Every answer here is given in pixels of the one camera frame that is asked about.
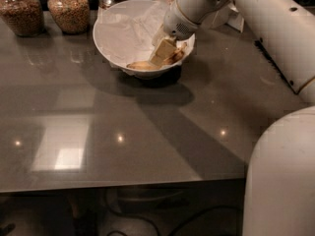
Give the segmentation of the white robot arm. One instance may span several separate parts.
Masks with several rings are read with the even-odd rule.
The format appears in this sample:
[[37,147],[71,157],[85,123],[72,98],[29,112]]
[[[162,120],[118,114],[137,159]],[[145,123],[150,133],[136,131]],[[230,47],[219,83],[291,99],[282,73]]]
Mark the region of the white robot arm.
[[315,236],[315,16],[293,0],[175,0],[153,38],[189,38],[204,18],[235,5],[308,106],[270,126],[248,166],[243,236]]

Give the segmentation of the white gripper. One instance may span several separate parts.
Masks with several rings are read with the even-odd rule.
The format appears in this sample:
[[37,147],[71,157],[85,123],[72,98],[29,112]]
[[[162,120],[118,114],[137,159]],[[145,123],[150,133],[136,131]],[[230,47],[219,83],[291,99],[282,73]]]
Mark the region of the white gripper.
[[176,40],[186,40],[190,38],[198,29],[198,24],[191,22],[181,11],[178,2],[174,1],[166,11],[163,22],[152,39],[152,45],[157,46],[150,62],[157,67],[161,67],[165,58],[176,50]]

